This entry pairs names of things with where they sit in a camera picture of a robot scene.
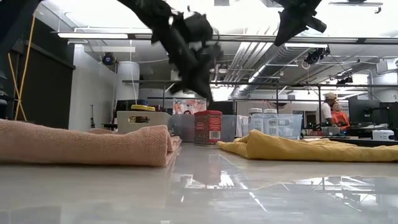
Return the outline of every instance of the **person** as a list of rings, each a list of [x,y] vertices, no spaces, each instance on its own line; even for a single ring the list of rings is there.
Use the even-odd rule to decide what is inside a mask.
[[[331,112],[331,117],[333,122],[341,128],[341,130],[346,130],[349,127],[349,121],[347,114],[343,112],[341,106],[338,103],[335,103],[332,107],[333,111]]]
[[[325,94],[325,102],[321,104],[321,119],[319,119],[319,108],[317,109],[317,124],[327,123],[328,126],[336,126],[331,116],[331,107],[336,103],[336,95],[334,93]]]

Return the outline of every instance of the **yellow lid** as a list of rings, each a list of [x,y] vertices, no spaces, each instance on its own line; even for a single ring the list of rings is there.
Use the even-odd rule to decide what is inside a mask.
[[[147,110],[149,111],[156,111],[156,109],[153,106],[147,106]]]
[[[147,106],[144,105],[131,105],[132,110],[148,110]]]

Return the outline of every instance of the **glossy table surface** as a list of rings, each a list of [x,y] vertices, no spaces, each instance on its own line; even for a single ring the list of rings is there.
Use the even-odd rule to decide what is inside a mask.
[[[166,168],[0,166],[0,224],[130,223],[398,223],[398,166],[191,144]]]

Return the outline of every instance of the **folded towel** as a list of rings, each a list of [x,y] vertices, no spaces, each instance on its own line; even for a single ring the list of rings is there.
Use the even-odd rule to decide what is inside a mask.
[[[398,146],[358,147],[329,140],[294,141],[252,130],[234,142],[218,142],[224,151],[248,159],[328,162],[397,162]]]
[[[0,119],[0,161],[39,164],[108,164],[166,166],[179,138],[166,126],[128,134],[84,133]]]

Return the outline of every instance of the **white cylinder tank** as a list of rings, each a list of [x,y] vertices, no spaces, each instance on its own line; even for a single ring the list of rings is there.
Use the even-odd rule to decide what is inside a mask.
[[[136,62],[118,63],[118,83],[116,84],[116,100],[135,100],[138,97],[139,84],[134,84],[136,94],[134,94],[133,85],[123,83],[123,80],[139,80],[139,64]]]

